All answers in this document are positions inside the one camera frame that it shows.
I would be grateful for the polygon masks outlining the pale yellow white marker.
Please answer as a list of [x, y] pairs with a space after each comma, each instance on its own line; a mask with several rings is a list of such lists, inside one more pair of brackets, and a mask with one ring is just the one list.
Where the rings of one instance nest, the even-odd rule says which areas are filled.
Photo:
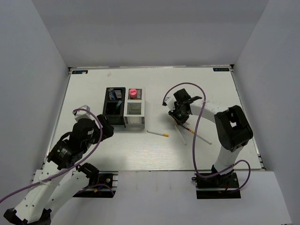
[[186, 140], [184, 139], [184, 137], [183, 137], [182, 133], [180, 132], [180, 130], [179, 130], [179, 128], [178, 128], [178, 126], [177, 126], [177, 125], [175, 125], [174, 127], [175, 127], [175, 130], [176, 130], [176, 132], [178, 133], [178, 135], [179, 135], [180, 139], [182, 140], [182, 143], [183, 143], [184, 145], [187, 145], [187, 142], [186, 142]]

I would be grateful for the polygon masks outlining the green thin pen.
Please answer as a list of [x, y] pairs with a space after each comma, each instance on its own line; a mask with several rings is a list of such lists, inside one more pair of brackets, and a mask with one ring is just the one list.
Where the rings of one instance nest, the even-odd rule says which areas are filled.
[[114, 111], [115, 114], [119, 114], [120, 113], [121, 105], [122, 105], [122, 101], [119, 100], [118, 103], [116, 104], [116, 108], [115, 108], [115, 111]]

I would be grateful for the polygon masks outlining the blue white glue tube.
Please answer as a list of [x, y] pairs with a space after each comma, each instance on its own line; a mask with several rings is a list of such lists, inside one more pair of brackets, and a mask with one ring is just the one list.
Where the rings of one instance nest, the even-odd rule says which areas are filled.
[[114, 88], [108, 89], [108, 95], [109, 95], [110, 100], [117, 100], [117, 96], [115, 94]]

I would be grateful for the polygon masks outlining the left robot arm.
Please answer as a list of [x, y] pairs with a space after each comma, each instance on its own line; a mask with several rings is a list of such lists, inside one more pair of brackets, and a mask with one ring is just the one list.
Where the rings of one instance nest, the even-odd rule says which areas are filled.
[[75, 194], [97, 187], [99, 170], [80, 160], [90, 146], [112, 137], [113, 131], [101, 114], [97, 120], [88, 115], [76, 118], [73, 130], [65, 133], [49, 153], [39, 181], [16, 207], [5, 211], [4, 218], [14, 225], [49, 225]]

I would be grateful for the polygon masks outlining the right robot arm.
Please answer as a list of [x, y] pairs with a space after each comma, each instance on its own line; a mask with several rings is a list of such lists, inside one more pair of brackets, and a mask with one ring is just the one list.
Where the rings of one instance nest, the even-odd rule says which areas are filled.
[[[164, 96], [163, 105], [169, 108], [168, 114], [179, 126], [183, 126], [190, 115], [197, 116], [194, 137], [192, 142], [192, 157], [196, 173], [202, 179], [211, 178], [217, 187], [224, 186], [228, 181], [240, 151], [253, 138], [253, 131], [242, 110], [238, 105], [221, 107], [207, 101], [205, 94], [202, 97], [191, 97], [185, 89], [173, 94], [173, 97]], [[212, 166], [210, 175], [199, 174], [195, 160], [195, 141], [201, 118], [213, 122], [217, 129], [218, 140], [221, 144], [216, 162]]]

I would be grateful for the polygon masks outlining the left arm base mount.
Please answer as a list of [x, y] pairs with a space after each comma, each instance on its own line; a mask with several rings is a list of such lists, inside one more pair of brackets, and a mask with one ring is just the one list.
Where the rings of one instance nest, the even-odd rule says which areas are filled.
[[79, 190], [74, 197], [113, 198], [118, 185], [117, 172], [101, 172], [90, 163], [78, 165], [76, 172], [82, 172], [88, 179], [86, 187]]

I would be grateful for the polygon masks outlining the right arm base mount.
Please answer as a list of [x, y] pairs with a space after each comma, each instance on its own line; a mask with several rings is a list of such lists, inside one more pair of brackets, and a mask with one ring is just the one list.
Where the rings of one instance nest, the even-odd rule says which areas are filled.
[[208, 199], [240, 199], [240, 185], [236, 172], [228, 175], [217, 175], [212, 178], [200, 178], [196, 173], [191, 178], [195, 183], [196, 198]]

